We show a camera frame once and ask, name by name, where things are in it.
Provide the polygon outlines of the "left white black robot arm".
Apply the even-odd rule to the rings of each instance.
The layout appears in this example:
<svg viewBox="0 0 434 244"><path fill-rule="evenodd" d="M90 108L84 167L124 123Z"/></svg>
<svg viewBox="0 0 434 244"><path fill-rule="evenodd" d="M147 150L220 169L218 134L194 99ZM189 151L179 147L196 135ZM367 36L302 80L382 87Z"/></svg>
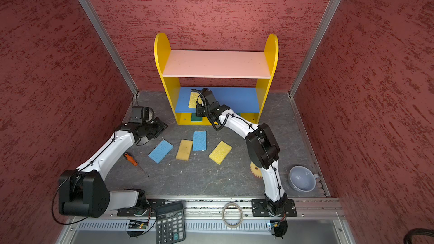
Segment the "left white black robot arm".
<svg viewBox="0 0 434 244"><path fill-rule="evenodd" d="M134 166L138 163L127 150L141 139L157 138L168 125L155 118L144 123L123 123L109 140L86 162L75 170L66 170L59 177L59 213L64 216L99 218L107 211L128 211L132 216L150 212L145 192L141 189L109 191L105 180L115 165L124 157Z"/></svg>

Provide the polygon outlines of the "tan yellow sponge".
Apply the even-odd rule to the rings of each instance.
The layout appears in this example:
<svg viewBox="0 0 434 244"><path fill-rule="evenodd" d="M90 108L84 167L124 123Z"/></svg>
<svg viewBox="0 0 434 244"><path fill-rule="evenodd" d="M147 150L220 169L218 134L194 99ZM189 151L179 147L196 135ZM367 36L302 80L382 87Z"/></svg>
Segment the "tan yellow sponge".
<svg viewBox="0 0 434 244"><path fill-rule="evenodd" d="M176 160L188 161L193 147L192 140L181 140Z"/></svg>

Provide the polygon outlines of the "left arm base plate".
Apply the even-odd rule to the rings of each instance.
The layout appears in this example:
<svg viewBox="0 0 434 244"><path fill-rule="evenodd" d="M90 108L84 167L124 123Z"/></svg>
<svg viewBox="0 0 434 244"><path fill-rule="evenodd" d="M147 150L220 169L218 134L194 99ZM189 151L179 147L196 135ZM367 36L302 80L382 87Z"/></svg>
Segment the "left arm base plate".
<svg viewBox="0 0 434 244"><path fill-rule="evenodd" d="M140 206L119 209L117 216L134 218L148 217L150 212L151 215L153 215L157 207L164 205L165 201L165 199L147 199L141 202Z"/></svg>

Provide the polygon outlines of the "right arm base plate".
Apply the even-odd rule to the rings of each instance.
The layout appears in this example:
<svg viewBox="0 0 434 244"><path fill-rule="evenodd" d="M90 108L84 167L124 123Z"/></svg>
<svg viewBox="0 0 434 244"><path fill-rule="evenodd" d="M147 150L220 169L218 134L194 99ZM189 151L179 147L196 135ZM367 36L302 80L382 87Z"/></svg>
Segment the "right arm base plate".
<svg viewBox="0 0 434 244"><path fill-rule="evenodd" d="M273 203L267 199L253 199L251 203L254 217L297 217L295 202L292 199L288 199L284 203Z"/></svg>

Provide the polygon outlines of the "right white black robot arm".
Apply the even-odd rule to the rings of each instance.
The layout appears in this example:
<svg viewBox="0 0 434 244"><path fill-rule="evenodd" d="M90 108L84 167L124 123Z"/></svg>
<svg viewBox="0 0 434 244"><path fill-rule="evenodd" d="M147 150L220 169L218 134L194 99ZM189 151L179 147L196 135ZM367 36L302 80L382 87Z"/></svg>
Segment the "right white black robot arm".
<svg viewBox="0 0 434 244"><path fill-rule="evenodd" d="M271 128L267 124L254 124L227 105L221 105L208 88L191 92L197 93L201 100L196 101L197 116L206 117L215 131L229 128L245 140L249 158L262 174L267 211L272 216L280 215L288 196L279 174L280 148Z"/></svg>

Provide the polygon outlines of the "dark green scouring sponge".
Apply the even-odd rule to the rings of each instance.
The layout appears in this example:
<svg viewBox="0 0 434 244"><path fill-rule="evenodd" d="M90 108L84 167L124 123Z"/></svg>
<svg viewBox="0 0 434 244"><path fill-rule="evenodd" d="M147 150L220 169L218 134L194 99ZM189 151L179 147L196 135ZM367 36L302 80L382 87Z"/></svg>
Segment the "dark green scouring sponge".
<svg viewBox="0 0 434 244"><path fill-rule="evenodd" d="M199 123L202 122L203 117L202 116L197 116L195 113L191 114L191 122L192 123Z"/></svg>

